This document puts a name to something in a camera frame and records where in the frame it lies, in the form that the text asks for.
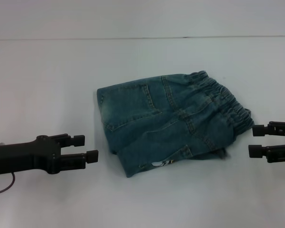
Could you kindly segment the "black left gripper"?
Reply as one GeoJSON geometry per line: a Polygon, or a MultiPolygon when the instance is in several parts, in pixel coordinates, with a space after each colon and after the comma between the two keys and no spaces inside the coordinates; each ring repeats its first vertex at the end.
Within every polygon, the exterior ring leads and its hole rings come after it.
{"type": "Polygon", "coordinates": [[[57,174],[60,171],[85,169],[86,164],[98,162],[98,150],[61,156],[61,148],[84,145],[84,135],[71,137],[68,134],[54,135],[52,138],[42,135],[31,142],[0,145],[0,174],[35,169],[57,174]]]}

